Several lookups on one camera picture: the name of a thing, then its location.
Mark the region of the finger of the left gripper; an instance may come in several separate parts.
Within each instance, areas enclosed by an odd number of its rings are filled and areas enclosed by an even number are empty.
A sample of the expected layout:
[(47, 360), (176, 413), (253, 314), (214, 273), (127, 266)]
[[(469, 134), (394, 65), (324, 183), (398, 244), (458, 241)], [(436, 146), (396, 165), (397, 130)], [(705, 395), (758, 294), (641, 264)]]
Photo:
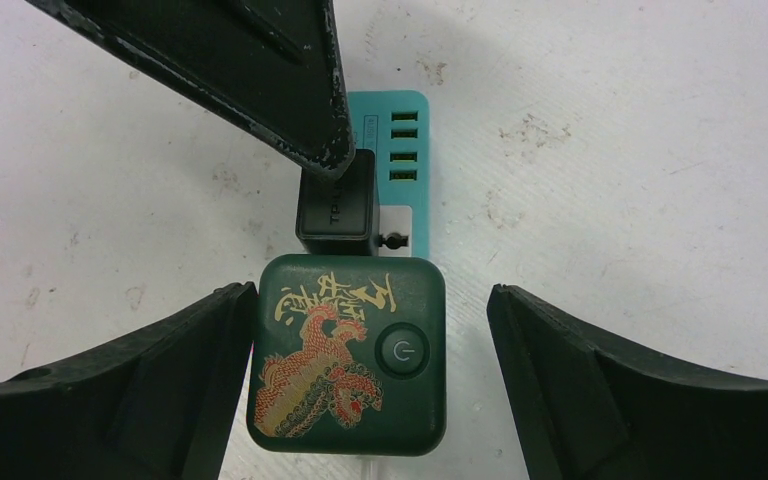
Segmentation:
[(335, 10), (321, 0), (34, 0), (116, 58), (322, 179), (355, 155)]

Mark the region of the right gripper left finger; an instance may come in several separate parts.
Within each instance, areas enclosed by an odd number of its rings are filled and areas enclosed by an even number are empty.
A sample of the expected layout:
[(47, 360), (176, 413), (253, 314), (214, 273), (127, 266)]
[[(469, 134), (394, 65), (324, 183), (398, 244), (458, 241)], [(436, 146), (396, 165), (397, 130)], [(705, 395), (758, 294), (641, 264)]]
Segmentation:
[(257, 303), (232, 283), (0, 382), (0, 479), (217, 478)]

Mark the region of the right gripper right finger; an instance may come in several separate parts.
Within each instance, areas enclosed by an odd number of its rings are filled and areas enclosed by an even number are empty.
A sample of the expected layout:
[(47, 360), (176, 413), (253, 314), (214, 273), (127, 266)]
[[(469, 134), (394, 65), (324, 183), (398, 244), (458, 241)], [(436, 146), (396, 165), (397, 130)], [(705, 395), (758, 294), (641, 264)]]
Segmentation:
[(487, 304), (533, 479), (768, 479), (768, 380), (684, 361), (514, 285)]

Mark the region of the teal power strip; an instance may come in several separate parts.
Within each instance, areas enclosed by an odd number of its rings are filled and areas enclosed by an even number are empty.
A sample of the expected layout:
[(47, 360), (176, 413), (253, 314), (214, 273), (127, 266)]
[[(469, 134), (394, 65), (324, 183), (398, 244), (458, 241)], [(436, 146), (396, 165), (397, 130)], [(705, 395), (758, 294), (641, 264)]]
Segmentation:
[(430, 257), (430, 109), (418, 91), (348, 94), (355, 145), (376, 157), (381, 256)]

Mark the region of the black power adapter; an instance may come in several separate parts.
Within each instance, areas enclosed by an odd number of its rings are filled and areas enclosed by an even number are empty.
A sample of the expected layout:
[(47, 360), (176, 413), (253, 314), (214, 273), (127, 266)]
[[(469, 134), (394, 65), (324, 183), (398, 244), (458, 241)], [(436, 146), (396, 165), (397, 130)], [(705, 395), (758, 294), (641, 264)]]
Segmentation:
[(295, 233), (308, 253), (376, 256), (379, 228), (373, 151), (358, 149), (349, 168), (336, 181), (318, 179), (308, 172), (301, 174)]

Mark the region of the green cube plug adapter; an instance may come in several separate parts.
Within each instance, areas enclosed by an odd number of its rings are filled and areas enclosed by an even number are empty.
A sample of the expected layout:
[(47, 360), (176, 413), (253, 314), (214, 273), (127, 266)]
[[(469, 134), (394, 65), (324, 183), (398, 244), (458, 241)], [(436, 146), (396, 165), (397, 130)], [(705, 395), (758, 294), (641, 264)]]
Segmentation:
[(263, 271), (246, 423), (275, 452), (421, 456), (446, 430), (446, 286), (415, 257), (289, 254)]

